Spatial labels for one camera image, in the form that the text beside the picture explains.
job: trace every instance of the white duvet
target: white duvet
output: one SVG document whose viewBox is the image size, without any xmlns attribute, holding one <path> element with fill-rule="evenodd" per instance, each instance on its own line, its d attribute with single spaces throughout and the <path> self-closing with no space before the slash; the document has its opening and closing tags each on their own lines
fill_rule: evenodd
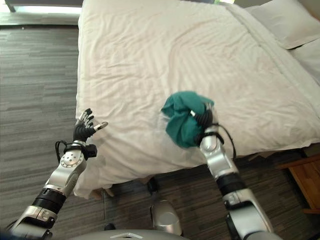
<svg viewBox="0 0 320 240">
<path fill-rule="evenodd" d="M 98 156 L 87 161 L 75 194 L 87 198 L 94 189 L 204 164 L 197 148 L 171 141 L 160 112 L 170 94 L 186 90 L 214 100 L 238 155 L 320 142 L 320 87 L 245 10 L 87 0 L 76 115 L 91 108 L 109 125 L 93 136 Z"/>
</svg>

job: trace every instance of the wooden nightstand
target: wooden nightstand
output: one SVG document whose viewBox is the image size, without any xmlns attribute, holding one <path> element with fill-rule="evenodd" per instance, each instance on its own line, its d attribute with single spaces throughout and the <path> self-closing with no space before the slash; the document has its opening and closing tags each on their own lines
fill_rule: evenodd
<svg viewBox="0 0 320 240">
<path fill-rule="evenodd" d="M 320 154 L 277 166 L 289 169 L 310 208 L 305 214 L 320 214 Z"/>
</svg>

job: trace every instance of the wire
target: wire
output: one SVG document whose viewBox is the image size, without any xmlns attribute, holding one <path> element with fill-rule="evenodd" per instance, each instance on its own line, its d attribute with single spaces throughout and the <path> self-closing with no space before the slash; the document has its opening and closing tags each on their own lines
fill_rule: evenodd
<svg viewBox="0 0 320 240">
<path fill-rule="evenodd" d="M 68 143 L 63 140 L 55 142 L 55 145 L 54 145 L 55 146 L 55 154 L 56 154 L 56 158 L 58 159 L 59 164 L 60 164 L 60 159 L 61 159 L 60 151 L 59 151 L 60 144 L 64 144 L 64 147 L 66 147 L 68 145 Z"/>
<path fill-rule="evenodd" d="M 219 123 L 213 123 L 212 125 L 213 125 L 213 126 L 221 127 L 221 128 L 225 131 L 225 133 L 228 135 L 228 137 L 229 137 L 229 139 L 230 139 L 230 142 L 231 142 L 231 144 L 232 144 L 233 159 L 235 160 L 236 157 L 237 157 L 237 152 L 236 152 L 236 147 L 235 147 L 234 140 L 232 139 L 230 133 L 228 132 L 228 130 L 227 130 L 224 126 L 222 126 L 222 125 L 219 124 Z"/>
<path fill-rule="evenodd" d="M 59 164 L 60 164 L 60 160 L 61 160 L 60 150 L 59 150 L 60 144 L 64 144 L 64 148 L 66 148 L 68 145 L 76 144 L 76 145 L 79 145 L 81 147 L 83 153 L 87 151 L 85 146 L 83 146 L 79 142 L 69 142 L 69 143 L 67 143 L 64 140 L 56 141 L 54 147 L 55 147 L 56 158 L 58 159 L 58 163 Z"/>
</svg>

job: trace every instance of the pillow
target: pillow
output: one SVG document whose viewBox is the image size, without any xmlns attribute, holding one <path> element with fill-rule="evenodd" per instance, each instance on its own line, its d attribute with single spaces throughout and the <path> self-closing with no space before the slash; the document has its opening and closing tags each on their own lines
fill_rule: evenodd
<svg viewBox="0 0 320 240">
<path fill-rule="evenodd" d="M 290 51 L 320 85 L 320 38 Z"/>
<path fill-rule="evenodd" d="M 285 49 L 293 49 L 320 38 L 320 21 L 296 0 L 272 0 L 250 12 Z"/>
</svg>

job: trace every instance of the green cloth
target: green cloth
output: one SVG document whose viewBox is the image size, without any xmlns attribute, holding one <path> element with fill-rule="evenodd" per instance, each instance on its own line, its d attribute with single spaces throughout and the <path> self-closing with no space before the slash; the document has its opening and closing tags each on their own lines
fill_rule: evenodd
<svg viewBox="0 0 320 240">
<path fill-rule="evenodd" d="M 206 97 L 197 95 L 194 91 L 179 91 L 172 94 L 165 102 L 161 111 L 170 117 L 166 133 L 178 146 L 189 148 L 197 146 L 195 138 L 204 130 L 190 114 L 204 114 L 205 103 L 214 102 Z"/>
</svg>

